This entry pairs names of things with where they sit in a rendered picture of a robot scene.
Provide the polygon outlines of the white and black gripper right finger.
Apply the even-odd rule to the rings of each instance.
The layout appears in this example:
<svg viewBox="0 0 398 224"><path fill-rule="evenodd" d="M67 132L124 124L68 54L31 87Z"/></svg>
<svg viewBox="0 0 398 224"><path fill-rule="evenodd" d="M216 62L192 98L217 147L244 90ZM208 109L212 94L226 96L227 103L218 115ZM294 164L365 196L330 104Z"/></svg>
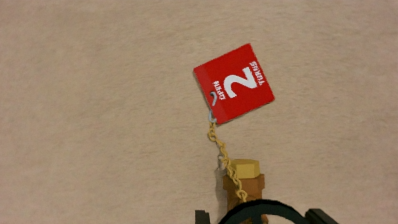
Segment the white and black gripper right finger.
<svg viewBox="0 0 398 224"><path fill-rule="evenodd" d="M305 211L305 218L310 224L339 224L321 208L309 208Z"/></svg>

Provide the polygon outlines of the red tag with gold chain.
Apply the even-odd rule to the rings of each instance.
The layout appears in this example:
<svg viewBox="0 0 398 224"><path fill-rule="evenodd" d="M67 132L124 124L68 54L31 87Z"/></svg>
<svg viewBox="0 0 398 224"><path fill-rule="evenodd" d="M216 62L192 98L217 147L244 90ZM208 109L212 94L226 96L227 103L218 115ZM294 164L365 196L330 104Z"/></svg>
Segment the red tag with gold chain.
<svg viewBox="0 0 398 224"><path fill-rule="evenodd" d="M221 153L225 157L222 162L230 171L230 177L237 184L237 196L246 202L248 195L242 190L241 180L236 177L237 170L230 166L231 159L227 157L229 154L225 150L226 143L218 140L214 127L216 121L220 125L270 103L276 100L276 97L251 43L198 66L194 70L212 108L209 115L212 127L209 130L209 137L221 145ZM215 96L213 97L212 94ZM215 119L212 118L213 112ZM213 133L210 133L211 130ZM212 139L214 135L216 139ZM229 163L228 166L226 163ZM235 175L232 176L232 173ZM240 195L240 192L245 195Z"/></svg>

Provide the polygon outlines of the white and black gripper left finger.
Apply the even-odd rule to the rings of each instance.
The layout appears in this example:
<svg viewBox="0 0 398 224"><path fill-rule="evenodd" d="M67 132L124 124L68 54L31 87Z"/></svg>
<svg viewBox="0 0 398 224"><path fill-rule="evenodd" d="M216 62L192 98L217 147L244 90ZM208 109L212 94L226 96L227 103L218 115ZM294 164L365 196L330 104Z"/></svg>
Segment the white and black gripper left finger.
<svg viewBox="0 0 398 224"><path fill-rule="evenodd" d="M211 224L209 212L195 210L195 224Z"/></svg>

